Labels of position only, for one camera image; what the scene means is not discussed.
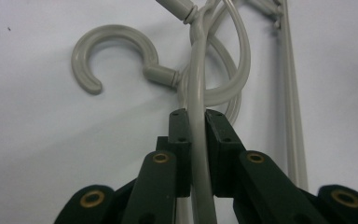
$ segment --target gray plastic hook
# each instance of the gray plastic hook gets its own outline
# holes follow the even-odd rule
[[[103,84],[92,74],[89,58],[95,45],[112,38],[127,39],[138,47],[144,59],[143,72],[146,78],[167,86],[175,84],[176,71],[158,65],[157,51],[147,36],[128,26],[105,25],[83,35],[72,53],[72,70],[83,90],[94,95],[101,93]]]

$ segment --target gray rod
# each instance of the gray rod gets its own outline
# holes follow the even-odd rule
[[[295,60],[290,36],[287,0],[282,0],[281,16],[284,97],[286,104],[286,145],[289,178],[299,188],[308,190],[307,165],[296,83]]]

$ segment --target metal ring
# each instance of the metal ring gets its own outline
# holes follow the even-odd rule
[[[90,201],[90,197],[91,196],[97,196],[96,200],[91,200]],[[102,203],[104,199],[104,193],[100,190],[92,190],[87,192],[85,195],[83,195],[83,197],[81,197],[80,199],[80,205],[82,205],[85,208],[91,208],[91,207],[95,207],[98,204]]]
[[[167,154],[159,153],[153,156],[153,161],[156,163],[164,163],[167,162],[170,158]]]
[[[358,197],[351,192],[343,189],[335,189],[331,192],[331,196],[338,203],[347,207],[358,208]]]
[[[255,152],[249,153],[246,158],[254,163],[262,163],[264,161],[264,157]]]

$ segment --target cable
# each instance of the cable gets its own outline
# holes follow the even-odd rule
[[[216,214],[206,148],[205,106],[228,102],[226,115],[230,123],[234,124],[241,107],[241,89],[249,76],[250,45],[240,14],[231,0],[224,0],[224,5],[214,16],[220,0],[208,0],[200,10],[189,0],[185,0],[184,3],[180,1],[182,0],[158,0],[178,19],[191,23],[191,63],[182,73],[158,65],[158,55],[151,41],[139,31],[122,25],[98,27],[82,36],[73,51],[72,68],[78,84],[85,91],[99,94],[102,91],[102,83],[92,74],[88,62],[91,50],[105,40],[122,38],[129,40],[140,50],[144,59],[143,72],[146,78],[177,87],[179,104],[187,110],[193,134],[191,158],[194,220],[195,223],[213,224],[216,223]],[[240,41],[238,69],[226,48],[214,36],[227,12],[234,21]],[[218,88],[205,90],[205,54],[209,45],[222,59],[229,82]]]

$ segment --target screw hole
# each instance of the screw hole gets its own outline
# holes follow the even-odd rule
[[[331,192],[331,196],[336,202],[347,207],[358,208],[358,197],[343,189],[335,189]]]
[[[310,220],[310,218],[304,214],[295,214],[293,216],[293,221],[296,224],[311,224],[312,223],[312,220]]]
[[[92,190],[87,192],[80,199],[80,205],[85,208],[95,207],[98,204],[102,203],[104,199],[104,194],[100,190]]]
[[[156,222],[155,215],[151,213],[146,213],[139,218],[139,224],[154,224]]]
[[[167,162],[169,159],[167,154],[159,153],[153,156],[153,161],[156,163],[164,163]]]
[[[264,161],[264,157],[258,153],[250,153],[247,156],[249,161],[255,162],[255,163],[261,163]]]

